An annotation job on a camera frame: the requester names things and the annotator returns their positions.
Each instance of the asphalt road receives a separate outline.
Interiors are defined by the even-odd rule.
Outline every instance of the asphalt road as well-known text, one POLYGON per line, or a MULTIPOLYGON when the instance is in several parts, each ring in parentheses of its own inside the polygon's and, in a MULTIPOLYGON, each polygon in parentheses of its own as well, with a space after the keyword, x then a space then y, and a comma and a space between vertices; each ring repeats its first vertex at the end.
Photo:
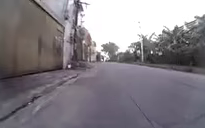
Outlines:
POLYGON ((204 75, 102 63, 56 94, 4 127, 205 128, 204 75))

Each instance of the roadside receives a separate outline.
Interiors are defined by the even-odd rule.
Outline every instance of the roadside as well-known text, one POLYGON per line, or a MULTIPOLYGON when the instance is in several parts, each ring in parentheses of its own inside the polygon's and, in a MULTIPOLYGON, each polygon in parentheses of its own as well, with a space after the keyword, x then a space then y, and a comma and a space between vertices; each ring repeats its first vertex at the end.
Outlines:
POLYGON ((175 71, 182 71, 188 73, 196 73, 205 75, 205 68, 178 66, 178 65, 165 65, 165 64, 147 64, 147 63, 134 63, 141 66, 149 66, 154 68, 170 69, 175 71))
POLYGON ((77 78, 84 71, 84 67, 77 67, 75 70, 57 70, 0 80, 0 122, 77 78))

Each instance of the concrete wall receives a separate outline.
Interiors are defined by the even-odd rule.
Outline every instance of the concrete wall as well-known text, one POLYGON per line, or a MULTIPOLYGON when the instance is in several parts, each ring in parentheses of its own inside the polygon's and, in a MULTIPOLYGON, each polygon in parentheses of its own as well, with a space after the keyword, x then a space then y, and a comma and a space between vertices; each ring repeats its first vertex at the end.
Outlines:
POLYGON ((62 68, 63 27, 30 0, 0 0, 0 78, 62 68))
POLYGON ((66 68, 67 64, 73 56, 73 37, 74 37, 74 20, 75 20, 75 5, 73 0, 69 0, 66 10, 68 19, 65 22, 64 33, 64 48, 63 48, 63 68, 66 68))

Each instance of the overcast sky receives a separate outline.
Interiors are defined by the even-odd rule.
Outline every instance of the overcast sky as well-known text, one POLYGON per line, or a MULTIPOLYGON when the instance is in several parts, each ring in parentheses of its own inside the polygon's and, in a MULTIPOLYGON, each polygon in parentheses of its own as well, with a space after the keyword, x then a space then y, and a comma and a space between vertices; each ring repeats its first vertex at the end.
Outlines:
POLYGON ((83 25, 97 42, 98 50, 101 44, 111 41, 124 51, 138 40, 138 33, 159 34, 163 26, 181 26, 205 13, 205 0, 82 1, 90 4, 85 9, 83 25))

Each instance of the utility pole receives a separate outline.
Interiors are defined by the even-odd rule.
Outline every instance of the utility pole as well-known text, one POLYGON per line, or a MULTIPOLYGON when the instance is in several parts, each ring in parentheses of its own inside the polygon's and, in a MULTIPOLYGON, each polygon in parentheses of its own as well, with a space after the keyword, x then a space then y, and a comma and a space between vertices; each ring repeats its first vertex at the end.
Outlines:
POLYGON ((139 39, 142 39, 142 40, 139 40, 141 41, 141 51, 140 51, 140 54, 141 54, 141 62, 143 63, 144 62, 144 48, 143 48, 143 38, 142 38, 142 35, 138 34, 139 36, 139 39))
POLYGON ((83 7, 82 7, 83 4, 85 4, 86 6, 89 4, 85 3, 85 2, 81 2, 80 0, 74 0, 74 4, 75 4, 75 8, 76 8, 76 14, 75 14, 75 23, 74 23, 75 29, 74 29, 74 43, 73 43, 73 52, 74 52, 73 60, 77 61, 77 37, 78 37, 77 36, 77 27, 78 27, 79 12, 83 11, 83 7))

